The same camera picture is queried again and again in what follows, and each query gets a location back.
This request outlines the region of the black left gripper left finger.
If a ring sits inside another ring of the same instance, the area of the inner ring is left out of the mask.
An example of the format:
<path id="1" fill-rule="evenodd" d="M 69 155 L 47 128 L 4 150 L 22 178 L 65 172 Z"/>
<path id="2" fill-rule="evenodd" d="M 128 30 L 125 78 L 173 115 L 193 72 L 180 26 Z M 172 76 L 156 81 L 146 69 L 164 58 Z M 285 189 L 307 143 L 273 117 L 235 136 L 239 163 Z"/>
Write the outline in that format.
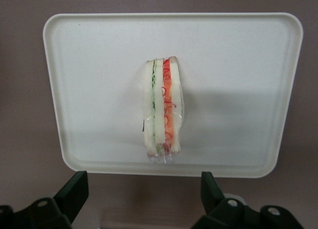
<path id="1" fill-rule="evenodd" d="M 0 227 L 2 229 L 71 229 L 88 196 L 87 172 L 78 171 L 52 198 L 38 199 L 18 212 L 14 212 L 9 205 L 1 205 Z"/>

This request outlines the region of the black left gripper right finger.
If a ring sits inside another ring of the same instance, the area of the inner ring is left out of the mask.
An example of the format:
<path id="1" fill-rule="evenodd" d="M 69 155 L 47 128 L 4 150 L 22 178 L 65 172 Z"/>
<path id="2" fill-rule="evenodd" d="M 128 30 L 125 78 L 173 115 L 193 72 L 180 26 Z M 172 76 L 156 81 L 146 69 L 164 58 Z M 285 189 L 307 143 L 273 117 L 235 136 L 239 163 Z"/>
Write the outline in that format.
<path id="1" fill-rule="evenodd" d="M 201 173 L 201 202 L 205 215 L 193 229 L 302 229 L 287 209 L 266 205 L 255 211 L 233 197 L 226 197 L 210 172 Z"/>

